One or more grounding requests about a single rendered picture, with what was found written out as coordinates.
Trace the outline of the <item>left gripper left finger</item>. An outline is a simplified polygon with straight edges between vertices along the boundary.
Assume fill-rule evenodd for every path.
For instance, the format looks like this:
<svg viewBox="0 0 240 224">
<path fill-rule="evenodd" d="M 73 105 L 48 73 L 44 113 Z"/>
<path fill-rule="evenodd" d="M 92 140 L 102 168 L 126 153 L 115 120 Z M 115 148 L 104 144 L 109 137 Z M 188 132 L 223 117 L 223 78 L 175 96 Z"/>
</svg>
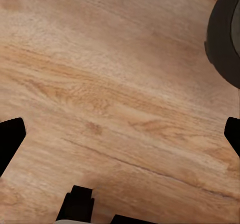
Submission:
<svg viewBox="0 0 240 224">
<path fill-rule="evenodd" d="M 0 123 L 0 177 L 26 137 L 22 117 Z"/>
</svg>

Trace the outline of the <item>cauldron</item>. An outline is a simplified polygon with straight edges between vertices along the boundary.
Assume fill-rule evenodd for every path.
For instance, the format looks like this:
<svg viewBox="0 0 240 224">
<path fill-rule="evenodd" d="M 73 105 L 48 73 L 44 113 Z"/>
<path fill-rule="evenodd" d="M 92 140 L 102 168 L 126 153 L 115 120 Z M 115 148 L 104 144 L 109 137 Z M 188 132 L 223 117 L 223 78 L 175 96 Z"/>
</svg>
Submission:
<svg viewBox="0 0 240 224">
<path fill-rule="evenodd" d="M 240 90 L 240 0 L 217 0 L 204 47 L 217 72 Z"/>
</svg>

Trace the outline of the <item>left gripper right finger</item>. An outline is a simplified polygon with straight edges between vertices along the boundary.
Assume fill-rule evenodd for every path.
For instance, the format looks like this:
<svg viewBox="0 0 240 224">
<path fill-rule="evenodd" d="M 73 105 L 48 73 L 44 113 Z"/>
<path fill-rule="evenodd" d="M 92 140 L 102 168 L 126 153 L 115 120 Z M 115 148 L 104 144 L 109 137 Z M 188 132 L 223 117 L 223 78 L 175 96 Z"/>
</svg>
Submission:
<svg viewBox="0 0 240 224">
<path fill-rule="evenodd" d="M 240 119 L 228 117 L 224 135 L 240 158 Z"/>
</svg>

